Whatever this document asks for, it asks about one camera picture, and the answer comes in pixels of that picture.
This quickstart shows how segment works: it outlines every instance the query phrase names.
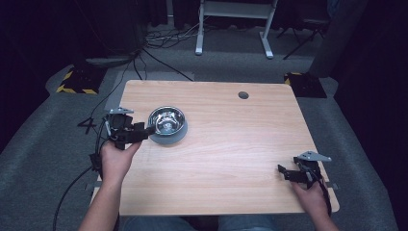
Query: metal stand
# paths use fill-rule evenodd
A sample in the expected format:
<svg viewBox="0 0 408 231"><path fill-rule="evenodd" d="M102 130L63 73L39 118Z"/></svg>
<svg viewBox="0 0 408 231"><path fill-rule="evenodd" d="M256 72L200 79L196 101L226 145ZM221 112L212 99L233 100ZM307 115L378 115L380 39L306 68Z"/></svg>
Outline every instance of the metal stand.
<svg viewBox="0 0 408 231"><path fill-rule="evenodd" d="M210 16L229 16L229 17L247 17L267 19L264 32L260 32L261 42L264 45L265 53L268 59L273 58L273 53L268 42L268 32L270 23L275 13L277 0L272 4L248 4L248 3L231 3L231 2L212 2L201 0L199 29L195 54L202 55L204 41L204 15Z"/></svg>
<svg viewBox="0 0 408 231"><path fill-rule="evenodd" d="M297 47L295 47L288 55L286 55L283 59L286 60L290 57L291 54L293 54L296 50L298 50L302 45L304 45L306 42L313 40L313 38L315 37L315 35L319 32L319 30L315 30L313 31L312 35L310 35L309 37L307 37L305 40L303 40L302 42L300 42Z"/></svg>

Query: table hole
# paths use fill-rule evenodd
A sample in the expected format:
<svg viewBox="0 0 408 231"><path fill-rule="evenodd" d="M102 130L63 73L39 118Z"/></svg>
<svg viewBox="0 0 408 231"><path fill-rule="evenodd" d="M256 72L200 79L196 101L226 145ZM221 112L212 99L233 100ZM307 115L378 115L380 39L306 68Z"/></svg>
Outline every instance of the table hole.
<svg viewBox="0 0 408 231"><path fill-rule="evenodd" d="M247 92L245 92L245 91L240 91L240 92L238 93L238 96L239 96L241 99L247 99L247 98L249 98L249 94L248 94Z"/></svg>

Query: table top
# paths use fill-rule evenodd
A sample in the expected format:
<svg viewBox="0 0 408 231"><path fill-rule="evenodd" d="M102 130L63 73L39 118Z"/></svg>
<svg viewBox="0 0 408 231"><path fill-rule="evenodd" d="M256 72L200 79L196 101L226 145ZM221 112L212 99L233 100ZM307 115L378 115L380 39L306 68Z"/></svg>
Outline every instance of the table top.
<svg viewBox="0 0 408 231"><path fill-rule="evenodd" d="M120 106L135 111L133 123L173 106L189 124L175 144L143 141L123 182L123 216L303 212L277 169L298 169L294 156L317 151L290 86L132 80Z"/></svg>

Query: hand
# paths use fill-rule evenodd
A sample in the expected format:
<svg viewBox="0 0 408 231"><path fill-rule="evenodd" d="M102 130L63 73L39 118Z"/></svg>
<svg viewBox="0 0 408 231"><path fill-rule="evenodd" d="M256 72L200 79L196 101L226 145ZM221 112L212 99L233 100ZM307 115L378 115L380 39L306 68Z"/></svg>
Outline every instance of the hand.
<svg viewBox="0 0 408 231"><path fill-rule="evenodd" d="M291 182L300 205L311 217L328 216L327 205L319 182L315 182L309 190L303 190L299 184Z"/></svg>
<svg viewBox="0 0 408 231"><path fill-rule="evenodd" d="M131 144L127 149L120 150L111 141L101 148L103 182L105 184L122 184L129 171L132 159L139 150L141 142Z"/></svg>

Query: gray floor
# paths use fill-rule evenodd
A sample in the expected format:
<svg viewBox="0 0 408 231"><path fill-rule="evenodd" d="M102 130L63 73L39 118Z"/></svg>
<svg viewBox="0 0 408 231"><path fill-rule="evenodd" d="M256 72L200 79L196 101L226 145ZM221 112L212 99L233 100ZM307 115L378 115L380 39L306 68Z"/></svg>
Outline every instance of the gray floor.
<svg viewBox="0 0 408 231"><path fill-rule="evenodd" d="M168 49L148 49L161 61L191 73L195 81L283 83L289 71L307 71L321 38L307 43L288 60L282 58L296 46L292 32L269 42L275 58L264 55L258 32L218 30L206 34L204 53L194 55L195 38ZM173 72L141 53L146 74ZM143 63L137 59L139 71ZM49 230L58 202L66 187L90 166L95 133L85 135L77 124L110 92L124 66L109 69L98 95L55 93L69 66L51 76L46 88L49 98L27 119L0 155L0 230ZM126 75L138 78L132 66ZM341 110L333 99L337 83L321 79L326 99L297 98L318 151L333 158L325 165L331 182L340 188L336 195L341 210L333 220L342 230L397 230L387 191L370 165ZM93 117L99 122L106 113L105 102ZM58 230L75 230L90 202L87 184L96 173L87 173L68 193L59 213ZM277 215L281 230L314 230L304 214Z"/></svg>

